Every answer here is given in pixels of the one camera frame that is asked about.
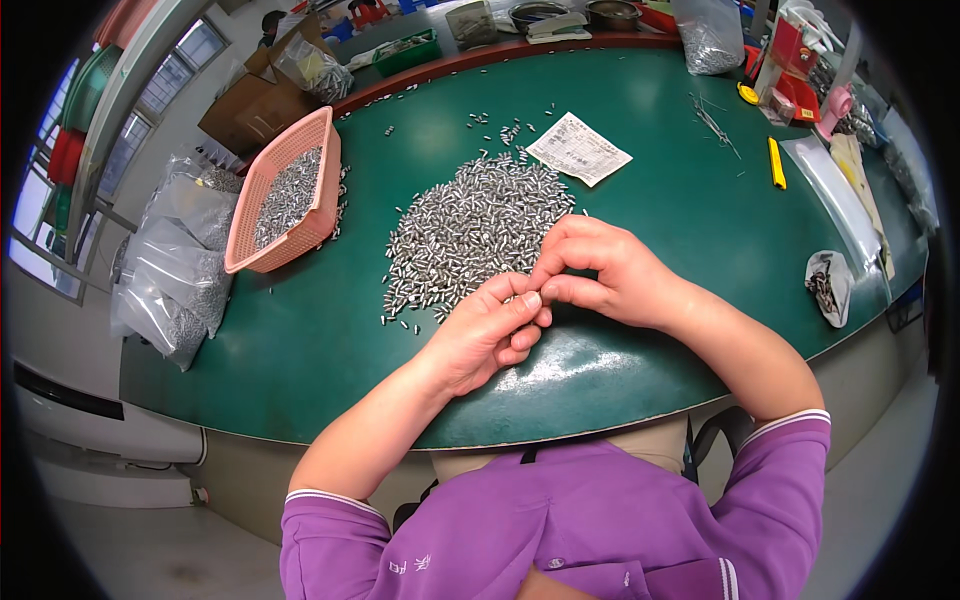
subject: hand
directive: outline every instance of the hand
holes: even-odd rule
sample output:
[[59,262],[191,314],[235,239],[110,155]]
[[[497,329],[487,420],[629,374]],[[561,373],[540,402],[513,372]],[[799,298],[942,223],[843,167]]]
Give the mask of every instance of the hand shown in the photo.
[[[527,281],[521,273],[492,277],[457,304],[418,354],[451,397],[463,396],[502,367],[525,360],[540,339],[540,328],[550,325],[550,309],[540,294],[526,291]],[[504,304],[511,296],[518,298]]]
[[[562,275],[593,269],[596,281]],[[626,229],[566,215],[547,231],[528,290],[545,303],[559,300],[636,327],[662,328],[688,302],[690,284],[676,276]]]

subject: window frame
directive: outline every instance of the window frame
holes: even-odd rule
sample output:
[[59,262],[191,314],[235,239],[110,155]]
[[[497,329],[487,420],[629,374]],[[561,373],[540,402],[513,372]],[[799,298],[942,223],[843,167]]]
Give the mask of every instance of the window frame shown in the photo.
[[[41,211],[38,217],[37,223],[34,226],[32,235],[27,235],[22,231],[20,231],[19,229],[12,228],[12,240],[16,240],[16,242],[21,244],[27,251],[33,252],[34,254],[36,254],[43,260],[45,260],[47,263],[51,265],[51,267],[57,268],[65,275],[72,276],[79,281],[79,285],[77,287],[77,297],[74,298],[72,296],[69,296],[68,294],[65,294],[61,290],[57,289],[56,285],[51,285],[47,281],[34,275],[26,267],[20,265],[16,260],[13,260],[12,257],[10,259],[11,264],[13,264],[17,269],[19,269],[21,273],[33,279],[38,284],[42,285],[43,287],[47,288],[53,293],[59,295],[61,298],[65,300],[69,300],[74,304],[77,304],[78,306],[84,305],[84,296],[86,293],[87,286],[93,286],[94,288],[104,292],[105,294],[108,294],[108,295],[110,294],[109,285],[107,285],[107,287],[104,287],[102,285],[95,283],[94,281],[90,280],[89,274],[92,269],[93,263],[96,260],[95,254],[100,254],[101,257],[103,257],[102,253],[100,252],[100,240],[103,235],[104,229],[106,227],[107,220],[109,219],[109,214],[112,214],[112,208],[116,200],[115,198],[116,191],[119,191],[123,187],[123,184],[126,181],[127,176],[129,174],[130,165],[133,164],[139,158],[139,155],[143,151],[144,147],[147,145],[147,142],[150,140],[151,136],[154,134],[156,129],[160,126],[161,122],[163,121],[163,117],[166,115],[167,110],[170,108],[171,105],[173,105],[173,103],[180,96],[180,94],[192,83],[194,83],[194,81],[197,80],[200,74],[203,73],[206,70],[206,68],[212,62],[214,62],[217,58],[219,58],[220,55],[223,54],[224,51],[226,51],[227,48],[229,48],[230,46],[230,41],[223,35],[223,33],[213,23],[213,21],[210,18],[208,18],[205,14],[200,15],[195,21],[193,21],[190,24],[190,26],[184,31],[184,34],[183,34],[184,36],[186,35],[186,32],[190,30],[190,28],[194,27],[194,24],[197,21],[202,21],[203,24],[211,32],[213,32],[213,34],[221,43],[220,48],[217,49],[217,51],[214,52],[204,62],[204,64],[200,65],[197,68],[194,68],[192,64],[192,59],[190,59],[188,55],[186,55],[186,53],[182,52],[182,50],[180,50],[177,47],[177,45],[174,45],[174,47],[171,48],[169,54],[175,55],[176,58],[180,60],[180,62],[186,67],[186,69],[188,69],[191,72],[190,78],[186,82],[184,82],[183,86],[180,89],[177,90],[177,93],[174,94],[174,97],[170,100],[170,102],[167,104],[167,106],[164,108],[164,110],[160,114],[155,114],[149,107],[146,107],[139,100],[139,98],[137,98],[137,102],[133,107],[133,109],[131,110],[131,114],[136,115],[138,118],[140,118],[144,122],[144,124],[147,125],[149,130],[144,136],[143,141],[140,142],[140,145],[137,147],[136,151],[131,156],[130,160],[127,162],[127,165],[124,167],[123,175],[121,175],[119,181],[117,182],[116,190],[114,190],[114,193],[106,194],[104,192],[101,192],[99,190],[99,183],[98,183],[98,190],[97,190],[98,204],[96,204],[97,209],[93,213],[91,213],[91,215],[88,217],[90,219],[90,224],[93,223],[93,219],[96,219],[96,217],[98,216],[97,215],[98,212],[102,214],[99,215],[100,218],[97,219],[96,225],[94,226],[95,231],[93,231],[93,235],[90,238],[90,248],[87,252],[86,262],[83,264],[83,266],[79,264],[70,265],[66,263],[59,256],[56,256],[49,250],[45,249],[37,242],[37,238],[39,237],[40,231],[42,230],[43,216],[44,214],[46,214],[47,210],[49,210],[49,204],[46,204],[46,206],[44,206],[44,209]],[[74,67],[73,69],[73,74],[70,78],[70,83],[73,82],[73,78],[79,75],[81,66],[86,60],[88,60],[92,52],[93,51],[90,48],[83,48],[80,51],[78,51],[77,55],[74,57],[74,59],[77,60],[78,63],[76,67]],[[50,100],[51,106],[53,105],[54,100],[56,99],[56,93],[57,92],[55,91],[55,96]],[[59,119],[60,114],[62,114],[62,107],[60,108],[60,113],[55,117],[55,119]],[[54,126],[51,127],[50,132],[46,133],[46,136],[44,139],[40,138],[42,126],[43,126],[43,120],[41,120],[40,123],[37,124],[33,146],[27,151],[29,162],[21,178],[20,189],[21,190],[23,189],[23,185],[26,182],[27,177],[30,174],[30,171],[33,170],[50,187],[51,189],[50,193],[52,194],[53,190],[56,188],[56,185],[53,184],[51,181],[49,181],[47,177],[40,174],[36,167],[39,166],[40,168],[43,169],[44,172],[46,172],[49,169],[49,166],[50,166],[49,161],[50,161],[50,156],[53,153],[53,148],[49,147],[46,142],[47,142],[47,139],[49,139],[50,137],[50,132],[57,126],[57,124],[55,123]],[[90,228],[90,225],[88,225],[87,228],[85,228],[85,233],[80,238],[81,248],[76,252],[78,263],[80,261],[79,260],[80,254],[83,253],[85,241],[87,237],[90,237],[88,235],[89,228]]]

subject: cardboard box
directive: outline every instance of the cardboard box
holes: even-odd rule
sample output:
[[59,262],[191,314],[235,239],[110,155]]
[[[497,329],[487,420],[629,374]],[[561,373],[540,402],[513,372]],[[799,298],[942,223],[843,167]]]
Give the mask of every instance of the cardboard box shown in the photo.
[[321,35],[322,30],[319,16],[311,14],[273,47],[257,48],[244,62],[248,73],[210,105],[198,127],[242,156],[267,145],[280,132],[322,106],[319,99],[273,67],[273,62],[297,32],[333,57]]

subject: forearm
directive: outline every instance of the forearm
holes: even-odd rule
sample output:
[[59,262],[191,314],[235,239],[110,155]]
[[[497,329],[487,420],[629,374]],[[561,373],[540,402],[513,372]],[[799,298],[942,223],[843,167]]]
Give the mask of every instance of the forearm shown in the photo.
[[290,491],[368,498],[443,410],[450,395],[414,358],[332,422],[307,448]]
[[697,353],[757,421],[824,408],[800,354],[769,327],[684,281],[685,302],[660,329]]

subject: window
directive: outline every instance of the window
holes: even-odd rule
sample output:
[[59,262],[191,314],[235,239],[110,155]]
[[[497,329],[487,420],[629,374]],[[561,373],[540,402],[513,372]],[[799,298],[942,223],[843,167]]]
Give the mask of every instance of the window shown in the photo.
[[[102,210],[107,210],[106,206],[112,204],[127,167],[177,94],[226,47],[227,43],[221,35],[202,18],[195,21],[180,38],[147,82],[110,152],[100,181],[98,203]],[[97,49],[98,46],[94,44],[93,52]],[[76,262],[74,265],[65,264],[66,236],[55,230],[56,197],[69,190],[64,191],[62,186],[54,185],[47,178],[47,167],[60,133],[57,121],[63,111],[67,91],[80,63],[86,61],[88,56],[79,56],[69,66],[36,131],[36,141],[29,151],[30,164],[24,174],[13,214],[14,229],[9,246],[9,256],[21,270],[76,303],[83,302],[87,285],[108,289],[89,278],[93,255],[100,254],[101,260],[105,260],[97,248],[104,213],[94,212],[84,216],[76,238],[79,248],[75,254]]]
[[100,179],[101,195],[112,198],[127,167],[150,131],[162,120],[174,98],[227,44],[212,25],[198,19],[147,82],[136,108],[127,118]]
[[146,120],[136,112],[127,117],[127,123],[124,124],[117,137],[113,150],[107,158],[107,166],[104,167],[104,174],[100,178],[100,191],[108,196],[112,196],[120,185],[120,178],[123,177],[127,165],[133,160],[133,155],[143,144],[150,132],[150,125]]

